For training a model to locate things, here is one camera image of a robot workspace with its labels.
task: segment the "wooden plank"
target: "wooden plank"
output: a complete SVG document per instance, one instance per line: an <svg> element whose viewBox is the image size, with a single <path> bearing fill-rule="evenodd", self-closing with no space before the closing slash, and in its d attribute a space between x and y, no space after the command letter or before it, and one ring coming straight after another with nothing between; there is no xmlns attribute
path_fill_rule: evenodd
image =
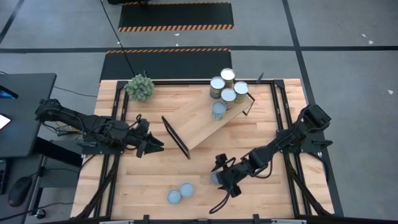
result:
<svg viewBox="0 0 398 224"><path fill-rule="evenodd" d="M184 98L187 94L190 93L181 91L178 97ZM189 150L192 150L238 114L242 113L242 111L248 108L252 103L250 99L246 97L242 103L235 103L233 107L225 113L221 121L215 121L211 117L211 113L213 110L213 103L216 101L217 100L210 97L208 90L203 90L197 97L186 103L183 107L165 116L166 120Z"/></svg>
<svg viewBox="0 0 398 224"><path fill-rule="evenodd" d="M302 86L299 79L285 80L285 86L292 119L295 121L306 105ZM111 114L115 88L116 81L101 82L96 114ZM190 94L185 98L179 97L180 91L187 90ZM150 215L151 219L252 218L254 213L258 213L260 218L292 218L285 165L280 154L274 156L274 167L269 179L245 178L239 183L242 195L230 198L218 213L208 214L225 196L225 191L210 184L210 170L214 166L215 156L226 153L229 158L240 158L252 148L268 144L275 138L277 123L271 88L269 85L255 85L250 89L256 101L249 115L239 114L201 142L190 152L192 159L187 160L166 132L160 117L177 111L201 91L208 91L208 86L162 85L155 88L155 97L149 102L129 102L127 122L133 123L137 114L142 113L142 117L150 121L154 136L165 143L165 151L145 155L142 159L137 158L134 151L128 151L121 157L112 219L140 220L145 214ZM287 127L286 119L283 118L283 121ZM306 154L301 155L301 160L308 188L325 209L333 212L321 162ZM96 156L81 171L72 216L79 214L95 193L101 161L102 157ZM183 198L178 205L168 204L167 192L178 189L184 182L194 185L194 195ZM300 211L303 212L301 194L297 195ZM107 197L108 194L104 194L103 208Z"/></svg>

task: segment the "gray floor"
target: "gray floor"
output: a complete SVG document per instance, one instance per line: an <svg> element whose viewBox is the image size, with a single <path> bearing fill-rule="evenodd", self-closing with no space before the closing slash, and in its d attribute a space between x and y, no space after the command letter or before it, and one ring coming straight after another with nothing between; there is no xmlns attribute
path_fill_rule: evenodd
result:
<svg viewBox="0 0 398 224"><path fill-rule="evenodd" d="M293 46L282 0L230 2L233 30L119 36L126 47ZM16 4L17 0L0 1L0 30ZM105 5L117 26L121 6ZM398 45L395 0L289 0L289 5L301 46ZM99 0L25 0L0 50L117 46ZM303 57L315 99L333 118L325 136L334 142L329 152L345 215L398 220L398 53L303 52ZM0 54L0 70L53 72L57 86L95 95L103 60L104 53ZM264 78L302 77L294 51L232 51L232 62L242 78L262 72ZM52 97L82 113L92 113L96 101L61 90L54 90ZM47 129L39 135L56 139ZM73 188L48 189L41 204L71 202L73 197ZM45 221L66 219L70 208L48 209Z"/></svg>

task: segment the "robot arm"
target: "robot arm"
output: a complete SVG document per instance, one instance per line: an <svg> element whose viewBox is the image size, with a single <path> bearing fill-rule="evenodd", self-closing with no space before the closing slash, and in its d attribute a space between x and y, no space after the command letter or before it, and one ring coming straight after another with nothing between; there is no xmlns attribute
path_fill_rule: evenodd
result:
<svg viewBox="0 0 398 224"><path fill-rule="evenodd" d="M221 184L219 189L227 191L227 197L224 199L224 204L228 200L229 196L232 196L233 198L241 194L241 189L237 185L238 182L248 175L258 178L269 177L272 171L270 171L269 175L265 177L258 176L258 174L266 169L270 162L270 170L272 170L272 158L275 153L300 152L300 147L306 138L306 134L325 130L329 127L330 120L331 118L318 105L308 105L300 112L297 121L291 128L279 131L277 133L277 138L268 145L257 147L248 152L241 158L241 162L238 164L234 164L236 160L235 158L228 160L226 154L216 156L216 165L212 172L223 168L222 171L215 175L217 182ZM289 166L288 172L290 175L296 175L292 166ZM221 204L222 203L218 204L218 209L216 209L216 206L214 209L210 210L210 213L215 213L221 209L223 206L222 205L220 207Z"/></svg>
<svg viewBox="0 0 398 224"><path fill-rule="evenodd" d="M68 108L64 108L58 100L42 100L36 110L36 119L44 123L45 121L61 121L83 133L83 138L92 137L103 146L112 148L117 146L132 145L137 147L137 157L143 154L163 151L164 144L148 134L149 122L137 116L133 125L128 125L123 121L97 116L85 115Z"/></svg>

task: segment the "stacked cans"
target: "stacked cans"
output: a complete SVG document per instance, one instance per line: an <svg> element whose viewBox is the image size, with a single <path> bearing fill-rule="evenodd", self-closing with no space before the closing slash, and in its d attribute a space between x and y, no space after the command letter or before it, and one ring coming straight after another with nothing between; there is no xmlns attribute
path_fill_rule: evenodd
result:
<svg viewBox="0 0 398 224"><path fill-rule="evenodd" d="M213 99L221 99L213 105L213 119L221 120L227 110L234 103L242 103L249 92L249 86L245 82L234 83L235 73L230 68L224 68L221 76L213 77L210 81L210 96Z"/></svg>

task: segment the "computer mouse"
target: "computer mouse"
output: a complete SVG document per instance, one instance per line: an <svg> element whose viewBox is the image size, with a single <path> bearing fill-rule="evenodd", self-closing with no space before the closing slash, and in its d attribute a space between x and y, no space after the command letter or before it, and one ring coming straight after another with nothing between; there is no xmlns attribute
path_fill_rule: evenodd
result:
<svg viewBox="0 0 398 224"><path fill-rule="evenodd" d="M31 185L31 177L21 177L18 179L8 193L8 204L11 207L21 206L25 202Z"/></svg>

